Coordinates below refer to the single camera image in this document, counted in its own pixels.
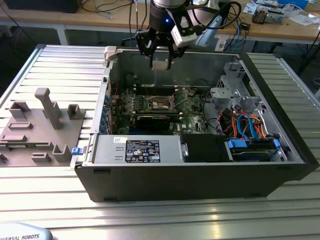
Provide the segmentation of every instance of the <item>blue latch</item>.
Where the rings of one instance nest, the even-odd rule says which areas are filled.
[[[247,148],[247,143],[244,139],[230,139],[228,141],[228,146],[230,149],[239,149],[239,148]]]
[[[71,154],[74,156],[79,156],[84,154],[84,149],[82,147],[73,147]]]
[[[274,145],[275,145],[275,147],[276,147],[277,149],[280,148],[280,142],[279,142],[279,140],[275,139],[275,140],[273,140],[273,143],[274,143]]]

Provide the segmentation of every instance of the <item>wooden desk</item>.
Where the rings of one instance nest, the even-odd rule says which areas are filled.
[[[242,6],[248,3],[248,0],[239,0]],[[111,9],[127,4],[126,0],[119,0],[115,4],[104,6],[102,9]],[[5,4],[2,6],[6,9],[13,19],[23,27],[53,28],[57,30],[60,43],[68,45],[68,38],[65,30],[87,30],[87,31],[103,31],[103,32],[129,32],[129,6],[118,8],[111,13],[112,19],[100,15],[95,12],[88,12],[80,8],[77,13],[60,13],[49,11],[34,10],[11,10]],[[86,3],[85,7],[89,10],[95,10],[93,1]],[[149,24],[149,4],[148,15],[144,23],[144,28]],[[308,5],[308,11],[317,11],[319,6]],[[145,16],[145,6],[143,3],[138,4],[138,22],[141,25]],[[241,20],[251,24],[248,40],[281,42],[281,43],[299,43],[312,44],[317,36],[318,30],[315,24],[303,26],[289,19],[284,20],[284,24],[255,24],[252,23],[252,15],[241,13]],[[0,25],[14,26],[15,24],[0,8]],[[135,5],[132,6],[131,16],[132,32],[136,29],[136,12]],[[221,46],[229,38],[235,34],[235,29],[229,25],[225,29],[219,29],[216,38],[219,39],[216,50],[221,50]]]

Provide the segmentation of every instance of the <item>yellow wire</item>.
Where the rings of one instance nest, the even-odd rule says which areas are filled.
[[[263,138],[266,138],[266,134],[265,134],[265,131],[264,131],[264,126],[262,126],[262,124],[261,124],[261,130],[262,130]]]

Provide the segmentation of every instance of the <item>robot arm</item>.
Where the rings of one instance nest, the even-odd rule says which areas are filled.
[[[215,31],[231,24],[241,12],[241,5],[234,1],[227,2],[219,10],[207,7],[208,4],[209,0],[198,5],[193,0],[151,0],[149,28],[137,31],[135,36],[140,53],[150,58],[150,68],[157,47],[168,47],[167,69],[170,69],[172,59],[182,57],[189,45],[197,42],[206,47]],[[238,14],[219,26],[222,16],[227,18],[231,5],[238,6]]]

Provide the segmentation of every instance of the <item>white cable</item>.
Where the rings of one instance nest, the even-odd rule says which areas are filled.
[[[19,54],[17,53],[17,42],[18,42],[18,39],[19,39],[19,35],[20,33],[22,32],[22,29],[20,28],[20,31],[18,32],[18,34],[16,35],[16,40],[15,40],[15,43],[14,43],[14,51],[15,53],[19,56]]]
[[[316,77],[312,79],[312,82],[314,85],[316,85],[318,88],[320,88],[320,78]]]

